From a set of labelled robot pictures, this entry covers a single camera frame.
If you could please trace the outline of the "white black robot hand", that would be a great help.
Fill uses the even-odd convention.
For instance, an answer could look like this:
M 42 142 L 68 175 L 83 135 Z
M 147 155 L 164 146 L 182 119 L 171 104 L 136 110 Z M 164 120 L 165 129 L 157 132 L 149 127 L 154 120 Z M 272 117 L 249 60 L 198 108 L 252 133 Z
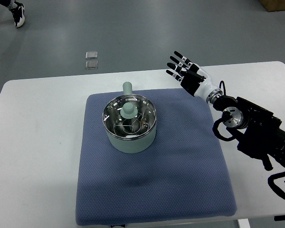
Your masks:
M 174 54 L 181 59 L 170 56 L 170 60 L 174 63 L 167 63 L 171 69 L 167 69 L 166 73 L 172 76 L 177 81 L 181 81 L 180 85 L 192 96 L 202 98 L 206 103 L 214 103 L 221 96 L 221 89 L 213 85 L 211 77 L 208 73 L 197 64 L 192 62 L 179 53 L 174 51 Z

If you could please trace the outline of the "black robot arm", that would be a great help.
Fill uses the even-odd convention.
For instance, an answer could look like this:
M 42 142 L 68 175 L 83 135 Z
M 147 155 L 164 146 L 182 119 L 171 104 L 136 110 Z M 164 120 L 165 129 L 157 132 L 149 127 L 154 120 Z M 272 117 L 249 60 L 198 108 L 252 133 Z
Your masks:
M 213 124 L 214 135 L 225 142 L 237 140 L 237 149 L 262 161 L 272 170 L 270 157 L 285 168 L 285 131 L 273 113 L 241 97 L 226 95 L 224 82 L 213 85 L 211 77 L 199 65 L 178 51 L 167 64 L 169 75 L 180 82 L 187 93 L 200 97 L 222 113 Z

